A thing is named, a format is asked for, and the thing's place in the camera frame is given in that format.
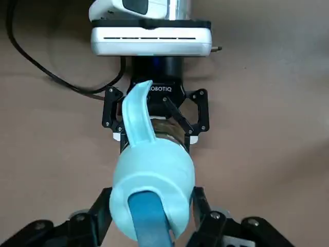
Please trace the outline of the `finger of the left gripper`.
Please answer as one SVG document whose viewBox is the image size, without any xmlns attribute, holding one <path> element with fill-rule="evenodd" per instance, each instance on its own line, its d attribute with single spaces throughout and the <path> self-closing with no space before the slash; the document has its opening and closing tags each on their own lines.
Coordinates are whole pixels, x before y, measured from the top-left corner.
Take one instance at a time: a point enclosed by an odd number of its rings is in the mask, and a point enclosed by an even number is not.
<svg viewBox="0 0 329 247">
<path fill-rule="evenodd" d="M 111 86 L 105 90 L 102 126 L 111 129 L 113 138 L 120 143 L 120 152 L 126 146 L 126 132 L 122 118 L 123 92 Z"/>
<path fill-rule="evenodd" d="M 178 123 L 178 125 L 184 131 L 183 147 L 187 152 L 190 152 L 190 145 L 192 136 L 198 137 L 201 132 L 207 132 L 209 130 L 209 104 L 208 104 L 208 92 L 206 89 L 199 89 L 196 91 L 187 91 L 185 99 L 191 100 L 197 105 L 198 120 L 197 123 L 191 124 L 183 116 L 178 108 L 178 105 L 167 96 L 163 98 L 163 104 L 169 111 L 171 117 Z"/>
</svg>

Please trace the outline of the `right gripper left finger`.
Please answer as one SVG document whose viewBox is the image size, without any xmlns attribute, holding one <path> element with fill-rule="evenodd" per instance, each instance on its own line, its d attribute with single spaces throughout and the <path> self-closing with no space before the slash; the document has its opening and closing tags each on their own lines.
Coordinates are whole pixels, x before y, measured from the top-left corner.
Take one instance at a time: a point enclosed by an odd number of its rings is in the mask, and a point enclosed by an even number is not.
<svg viewBox="0 0 329 247">
<path fill-rule="evenodd" d="M 101 246 L 111 225 L 109 198 L 104 188 L 90 209 L 77 212 L 62 224 L 35 220 L 17 231 L 1 246 Z"/>
</svg>

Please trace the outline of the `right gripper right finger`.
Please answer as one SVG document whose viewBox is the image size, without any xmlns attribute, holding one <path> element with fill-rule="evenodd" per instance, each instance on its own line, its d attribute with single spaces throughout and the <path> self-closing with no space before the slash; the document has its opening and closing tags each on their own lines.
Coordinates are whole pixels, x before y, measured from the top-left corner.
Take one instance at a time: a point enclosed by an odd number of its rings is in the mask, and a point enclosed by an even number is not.
<svg viewBox="0 0 329 247">
<path fill-rule="evenodd" d="M 238 223 L 228 211 L 212 209 L 202 187 L 193 188 L 192 209 L 196 231 L 189 246 L 293 246 L 264 218 L 251 216 Z"/>
</svg>

